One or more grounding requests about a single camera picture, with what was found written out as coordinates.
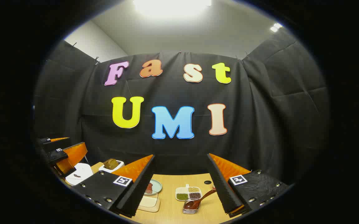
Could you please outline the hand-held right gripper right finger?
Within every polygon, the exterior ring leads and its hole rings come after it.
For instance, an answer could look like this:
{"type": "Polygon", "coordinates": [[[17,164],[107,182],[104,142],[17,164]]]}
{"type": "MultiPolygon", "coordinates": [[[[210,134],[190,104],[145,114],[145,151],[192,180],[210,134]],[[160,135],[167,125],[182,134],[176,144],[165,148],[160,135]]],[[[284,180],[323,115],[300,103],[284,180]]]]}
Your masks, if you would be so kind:
{"type": "Polygon", "coordinates": [[[229,217],[258,210],[289,187],[261,169],[250,171],[211,153],[207,154],[207,169],[229,217]]]}

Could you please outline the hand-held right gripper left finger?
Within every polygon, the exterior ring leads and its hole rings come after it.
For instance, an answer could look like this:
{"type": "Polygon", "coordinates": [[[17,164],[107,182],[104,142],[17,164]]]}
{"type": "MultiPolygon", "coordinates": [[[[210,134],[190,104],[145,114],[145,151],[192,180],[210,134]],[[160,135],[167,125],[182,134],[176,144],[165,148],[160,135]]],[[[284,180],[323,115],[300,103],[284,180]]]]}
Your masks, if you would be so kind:
{"type": "Polygon", "coordinates": [[[153,176],[154,159],[149,155],[110,173],[100,170],[72,189],[99,207],[131,218],[153,176]]]}

